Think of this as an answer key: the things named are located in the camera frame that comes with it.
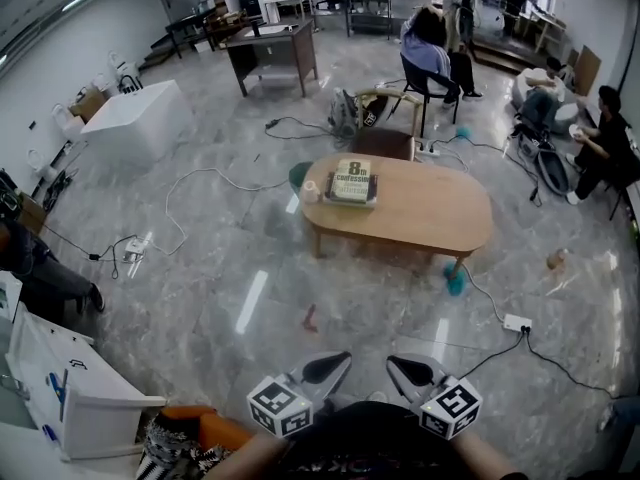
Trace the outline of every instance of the wooden coffee table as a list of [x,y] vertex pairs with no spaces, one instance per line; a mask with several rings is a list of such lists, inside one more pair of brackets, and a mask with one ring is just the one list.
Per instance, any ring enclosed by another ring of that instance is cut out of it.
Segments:
[[324,192],[327,175],[343,158],[366,158],[378,175],[375,208],[302,202],[314,231],[313,252],[320,255],[322,235],[406,245],[463,260],[491,237],[493,219],[486,190],[460,171],[405,160],[344,153],[314,163],[306,181]]

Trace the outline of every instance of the long hair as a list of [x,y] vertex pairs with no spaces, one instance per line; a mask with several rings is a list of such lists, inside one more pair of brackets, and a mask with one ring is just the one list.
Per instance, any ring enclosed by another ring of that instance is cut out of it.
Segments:
[[416,16],[411,32],[425,43],[444,48],[447,43],[447,28],[444,20],[437,12],[428,7],[422,9]]

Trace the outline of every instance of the dark shirt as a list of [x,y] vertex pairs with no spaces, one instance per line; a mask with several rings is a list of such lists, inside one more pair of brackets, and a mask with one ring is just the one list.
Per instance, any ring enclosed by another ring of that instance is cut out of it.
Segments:
[[[271,478],[278,480],[466,480],[450,443],[402,407],[361,402],[301,432]],[[503,480],[526,480],[509,475]]]
[[627,138],[627,122],[620,114],[607,121],[604,116],[600,118],[598,129],[600,136],[594,140],[596,144],[611,156],[610,160],[621,167],[629,166],[634,159],[631,145]]

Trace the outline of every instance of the black chair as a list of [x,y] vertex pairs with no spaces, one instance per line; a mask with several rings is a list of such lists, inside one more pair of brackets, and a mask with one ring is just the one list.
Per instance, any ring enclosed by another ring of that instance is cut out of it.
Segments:
[[[414,91],[424,96],[424,103],[422,105],[422,126],[420,127],[420,137],[424,137],[424,119],[427,112],[427,105],[431,101],[431,98],[443,100],[447,97],[447,94],[449,94],[450,91],[455,93],[456,95],[456,108],[453,112],[453,124],[456,124],[456,119],[458,117],[458,105],[460,105],[460,87],[458,86],[458,84],[442,75],[438,75],[437,73],[433,73],[431,71],[425,71],[424,69],[420,69],[419,67],[414,66],[402,54],[400,54],[400,57],[402,58],[402,67],[404,68],[404,74],[407,77],[407,85],[404,88],[404,92]],[[438,85],[442,86],[444,92],[433,92],[432,89],[429,88],[429,80],[433,80]],[[398,102],[391,110],[391,114],[396,111],[399,104],[400,100],[398,100]]]
[[616,201],[616,205],[613,207],[611,217],[609,217],[610,221],[613,220],[613,216],[616,214],[618,206],[620,206],[620,201],[622,200],[624,191],[627,187],[638,181],[640,181],[640,159],[633,155],[633,161],[631,164],[626,169],[616,170],[615,176],[609,180],[609,185],[605,189],[605,192],[607,192],[611,187],[614,187],[618,192],[618,200]]

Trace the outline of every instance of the marble floor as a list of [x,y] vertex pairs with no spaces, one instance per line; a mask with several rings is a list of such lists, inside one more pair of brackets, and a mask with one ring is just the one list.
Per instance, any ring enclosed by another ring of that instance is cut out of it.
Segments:
[[[243,98],[224,51],[172,58],[145,73],[145,84],[177,81],[195,114],[194,129],[148,172],[104,164],[87,147],[48,224],[90,251],[149,232],[171,250],[180,233],[164,215],[165,197],[181,175],[217,167],[255,187],[286,180],[297,162],[332,153],[330,137],[278,140],[265,135],[264,125],[282,116],[326,124],[334,88],[355,91],[404,75],[398,45],[384,37],[324,31],[314,41],[320,79],[309,79],[306,99],[294,82],[266,80],[250,82]],[[513,80],[482,66],[475,77],[486,97],[461,103],[458,125],[477,142],[506,146]],[[408,129],[409,110],[401,107],[387,126]],[[447,139],[455,130],[450,113],[430,106],[429,138]],[[291,123],[272,132],[309,134]],[[531,342],[539,352],[584,382],[635,393],[638,255],[624,208],[609,223],[614,196],[602,187],[577,207],[541,187],[543,204],[536,208],[529,202],[531,180],[502,154],[467,142],[450,146],[491,197],[493,236],[467,262],[476,282],[501,313],[533,319]],[[462,168],[454,158],[436,160]],[[288,183],[247,192],[215,172],[195,174],[170,201],[188,234],[185,244],[172,256],[148,249],[135,275],[120,264],[115,280],[110,263],[89,262],[47,233],[58,257],[94,280],[107,300],[104,314],[70,315],[69,325],[97,338],[103,357],[145,393],[208,403],[247,424],[246,394],[308,352],[351,351],[342,392],[362,398],[381,390],[402,403],[385,372],[389,353],[430,354],[462,375],[515,342],[471,285],[449,295],[442,276],[447,258],[327,239],[325,256],[314,259],[291,198]],[[562,272],[550,272],[546,258],[558,248],[571,252]],[[248,325],[238,328],[259,271],[267,275],[264,288]],[[312,304],[317,333],[302,327]],[[524,344],[468,378],[484,396],[476,431],[530,478],[606,466],[621,439],[595,431],[606,395],[573,385]]]

